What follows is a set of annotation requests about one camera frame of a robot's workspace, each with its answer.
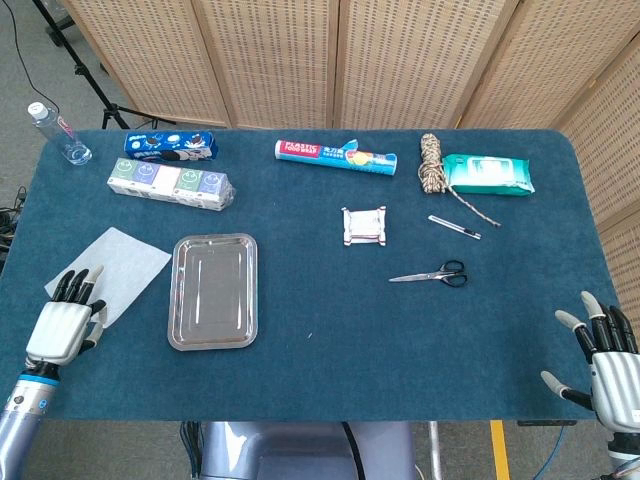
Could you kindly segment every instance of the tissue pack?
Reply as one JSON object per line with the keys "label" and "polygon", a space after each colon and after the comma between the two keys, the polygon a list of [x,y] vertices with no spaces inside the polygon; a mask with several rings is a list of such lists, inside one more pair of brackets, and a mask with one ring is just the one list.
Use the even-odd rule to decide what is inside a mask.
{"label": "tissue pack", "polygon": [[107,180],[123,195],[182,203],[208,210],[222,210],[235,195],[225,173],[179,168],[119,158]]}
{"label": "tissue pack", "polygon": [[452,154],[442,164],[447,183],[456,192],[519,196],[535,192],[528,160]]}

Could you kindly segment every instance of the scissors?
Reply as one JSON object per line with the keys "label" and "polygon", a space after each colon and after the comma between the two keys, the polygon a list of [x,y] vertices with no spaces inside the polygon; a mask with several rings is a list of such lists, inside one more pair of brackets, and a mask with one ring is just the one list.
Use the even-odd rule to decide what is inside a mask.
{"label": "scissors", "polygon": [[415,282],[418,280],[440,280],[450,287],[462,287],[467,283],[467,274],[464,270],[464,263],[459,260],[449,260],[443,263],[437,272],[417,273],[389,279],[390,282]]}

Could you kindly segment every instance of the gray carpet floor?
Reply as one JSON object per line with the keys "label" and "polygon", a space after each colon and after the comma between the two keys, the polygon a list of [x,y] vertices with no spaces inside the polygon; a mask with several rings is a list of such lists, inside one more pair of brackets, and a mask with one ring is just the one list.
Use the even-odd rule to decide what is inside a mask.
{"label": "gray carpet floor", "polygon": [[[20,47],[33,82],[60,105],[62,115],[74,128],[100,128],[102,104],[85,79],[73,74],[74,64],[66,51],[50,42],[44,33],[45,22],[35,7],[28,1],[8,2],[16,14]],[[100,70],[97,58],[77,28],[72,27],[65,34],[112,101],[126,105],[124,95]],[[31,90],[22,71],[13,45],[10,17],[1,4],[0,58],[0,206],[7,206],[13,204],[20,185],[29,186],[45,139],[31,126],[26,112],[27,105],[40,97]],[[126,118],[132,126],[142,123],[136,117]],[[112,122],[110,128],[117,127]],[[512,479],[533,477],[553,448],[558,430],[506,423]],[[178,424],[172,422],[48,420],[28,458],[25,478],[186,479],[188,461],[177,432]],[[427,426],[415,424],[414,434],[418,465],[430,478]],[[606,473],[606,438],[606,432],[595,421],[569,428],[545,478],[589,480]],[[445,479],[496,478],[488,422],[443,423],[440,440]]]}

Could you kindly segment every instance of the rope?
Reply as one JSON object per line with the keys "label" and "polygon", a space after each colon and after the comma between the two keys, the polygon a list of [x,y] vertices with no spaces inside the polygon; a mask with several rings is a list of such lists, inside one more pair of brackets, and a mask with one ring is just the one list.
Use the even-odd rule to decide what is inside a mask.
{"label": "rope", "polygon": [[424,193],[444,193],[447,190],[453,194],[460,202],[466,205],[473,213],[483,220],[489,222],[494,227],[500,227],[500,223],[487,217],[476,207],[467,202],[458,193],[447,184],[447,179],[442,169],[442,153],[440,152],[440,142],[435,135],[425,133],[420,139],[420,153],[422,163],[418,168],[418,178],[422,183]]}

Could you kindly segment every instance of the robot finger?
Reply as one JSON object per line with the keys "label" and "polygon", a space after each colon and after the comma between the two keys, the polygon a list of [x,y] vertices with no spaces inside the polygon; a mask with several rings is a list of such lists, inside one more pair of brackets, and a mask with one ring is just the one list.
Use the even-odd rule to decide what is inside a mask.
{"label": "robot finger", "polygon": [[631,329],[631,322],[627,316],[622,313],[618,307],[611,306],[609,308],[611,312],[611,316],[613,317],[616,325],[620,329],[620,333],[624,338],[626,351],[630,353],[638,353],[638,344],[636,343],[636,337],[633,334],[633,330]]}
{"label": "robot finger", "polygon": [[596,347],[601,352],[610,352],[613,350],[613,344],[611,331],[607,327],[606,315],[603,312],[603,305],[589,292],[582,292],[580,298],[582,298],[582,303],[584,303],[591,319],[591,330],[593,331]]}
{"label": "robot finger", "polygon": [[104,300],[96,300],[88,306],[91,307],[91,316],[93,317],[96,313],[100,312],[104,307],[107,306],[107,302],[105,302]]}
{"label": "robot finger", "polygon": [[593,336],[591,335],[589,329],[587,329],[585,323],[581,322],[576,317],[574,317],[570,313],[565,312],[564,310],[556,310],[556,318],[565,327],[573,331],[576,338],[578,339],[578,343],[580,344],[580,348],[582,348],[582,352],[584,353],[587,362],[591,363],[591,357],[595,353],[598,353],[599,350],[596,348]]}
{"label": "robot finger", "polygon": [[591,397],[586,393],[583,393],[579,390],[574,390],[561,383],[551,372],[547,372],[543,370],[540,372],[540,376],[544,383],[547,384],[549,390],[558,395],[560,398],[564,398],[565,400],[569,400],[581,407],[586,408],[587,410],[593,410],[593,405],[591,404]]}
{"label": "robot finger", "polygon": [[78,355],[94,348],[98,344],[98,340],[100,340],[103,330],[104,328],[102,327],[101,323],[98,322],[94,324],[91,333],[82,341],[80,350],[78,351]]}
{"label": "robot finger", "polygon": [[73,302],[78,294],[78,290],[80,289],[80,284],[88,273],[89,270],[85,268],[84,270],[80,270],[78,274],[73,277],[73,280],[71,280],[71,283],[69,284],[69,288],[67,288],[67,293],[64,296],[63,302]]}
{"label": "robot finger", "polygon": [[51,297],[52,302],[62,301],[65,293],[67,293],[67,287],[69,286],[69,282],[71,281],[71,279],[75,274],[76,272],[74,270],[69,270],[67,273],[65,273],[62,276],[62,278],[58,282],[58,285],[56,286],[56,290],[53,292],[53,296]]}
{"label": "robot finger", "polygon": [[89,297],[91,296],[91,292],[93,291],[93,287],[95,287],[96,282],[98,281],[98,277],[104,270],[102,265],[98,265],[93,271],[91,271],[82,282],[82,285],[78,289],[78,293],[72,299],[74,303],[80,303],[85,305]]}
{"label": "robot finger", "polygon": [[612,350],[614,352],[626,351],[626,342],[624,340],[622,332],[620,331],[618,323],[616,322],[615,318],[613,318],[613,315],[611,314],[609,309],[604,305],[602,305],[602,311],[605,314],[605,323],[607,325],[607,330],[609,330],[609,333],[611,334],[611,344],[613,347]]}

